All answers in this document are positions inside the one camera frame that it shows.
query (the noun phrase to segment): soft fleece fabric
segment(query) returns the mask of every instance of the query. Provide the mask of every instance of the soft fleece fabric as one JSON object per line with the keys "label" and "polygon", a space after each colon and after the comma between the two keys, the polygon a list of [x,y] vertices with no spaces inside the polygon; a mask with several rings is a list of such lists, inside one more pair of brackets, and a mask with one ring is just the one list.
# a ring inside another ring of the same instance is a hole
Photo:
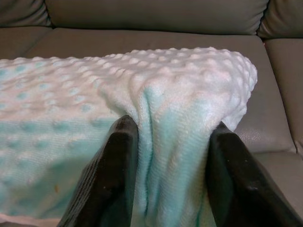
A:
{"label": "soft fleece fabric", "polygon": [[0,212],[60,218],[85,162],[69,171],[64,164],[92,158],[110,124],[128,114],[139,128],[131,226],[215,226],[204,181],[208,140],[220,121],[234,130],[246,113],[257,82],[249,59],[214,48],[148,50],[0,60],[0,75]]}

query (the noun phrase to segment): sofa backrest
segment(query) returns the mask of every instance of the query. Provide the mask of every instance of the sofa backrest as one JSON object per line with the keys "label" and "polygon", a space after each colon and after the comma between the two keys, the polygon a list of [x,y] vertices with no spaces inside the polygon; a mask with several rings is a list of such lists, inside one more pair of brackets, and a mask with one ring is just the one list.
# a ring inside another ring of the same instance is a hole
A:
{"label": "sofa backrest", "polygon": [[253,35],[268,0],[46,0],[57,27]]}
{"label": "sofa backrest", "polygon": [[303,0],[270,0],[258,35],[262,38],[303,38]]}
{"label": "sofa backrest", "polygon": [[0,0],[0,27],[50,25],[44,0]]}

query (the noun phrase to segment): sofa cushion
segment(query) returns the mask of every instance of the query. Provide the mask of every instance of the sofa cushion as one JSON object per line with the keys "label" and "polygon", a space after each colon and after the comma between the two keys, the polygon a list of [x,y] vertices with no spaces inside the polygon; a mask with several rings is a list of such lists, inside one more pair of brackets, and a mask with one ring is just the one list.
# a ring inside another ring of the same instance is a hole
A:
{"label": "sofa cushion", "polygon": [[0,59],[20,57],[49,31],[47,27],[0,28]]}
{"label": "sofa cushion", "polygon": [[254,152],[295,151],[275,77],[264,45],[257,36],[57,28],[24,56],[101,57],[133,49],[209,46],[239,51],[258,69],[258,83],[248,102],[248,112],[236,130],[249,149]]}
{"label": "sofa cushion", "polygon": [[43,0],[0,1],[0,27],[50,25]]}
{"label": "sofa cushion", "polygon": [[287,201],[303,218],[303,160],[294,153],[263,153],[254,157],[267,170]]}
{"label": "sofa cushion", "polygon": [[270,0],[258,35],[262,38],[303,38],[303,1]]}
{"label": "sofa cushion", "polygon": [[268,0],[46,0],[57,27],[255,34]]}
{"label": "sofa cushion", "polygon": [[266,42],[280,87],[291,133],[303,155],[303,39],[274,39]]}

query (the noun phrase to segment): seat cushion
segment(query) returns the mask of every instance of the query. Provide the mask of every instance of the seat cushion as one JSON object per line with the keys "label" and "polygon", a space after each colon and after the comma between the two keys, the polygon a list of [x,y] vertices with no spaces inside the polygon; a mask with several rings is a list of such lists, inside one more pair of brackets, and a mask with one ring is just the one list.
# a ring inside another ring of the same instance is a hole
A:
{"label": "seat cushion", "polygon": [[259,153],[254,157],[267,170],[287,201],[303,218],[303,160],[294,153]]}
{"label": "seat cushion", "polygon": [[47,27],[0,28],[0,59],[22,56],[49,31]]}
{"label": "seat cushion", "polygon": [[303,155],[303,39],[275,39],[266,42],[280,87],[291,133]]}
{"label": "seat cushion", "polygon": [[248,102],[248,112],[236,130],[246,146],[253,152],[295,151],[275,77],[264,45],[257,36],[57,28],[24,56],[101,57],[133,49],[209,46],[239,51],[258,69],[258,83]]}

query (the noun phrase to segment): gray couch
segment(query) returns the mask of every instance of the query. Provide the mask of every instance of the gray couch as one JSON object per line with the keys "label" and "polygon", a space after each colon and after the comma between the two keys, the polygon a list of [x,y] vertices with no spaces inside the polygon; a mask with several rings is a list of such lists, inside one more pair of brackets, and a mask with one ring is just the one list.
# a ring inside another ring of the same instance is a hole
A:
{"label": "gray couch", "polygon": [[302,0],[0,0],[0,59],[209,46],[256,65],[236,133],[303,218]]}

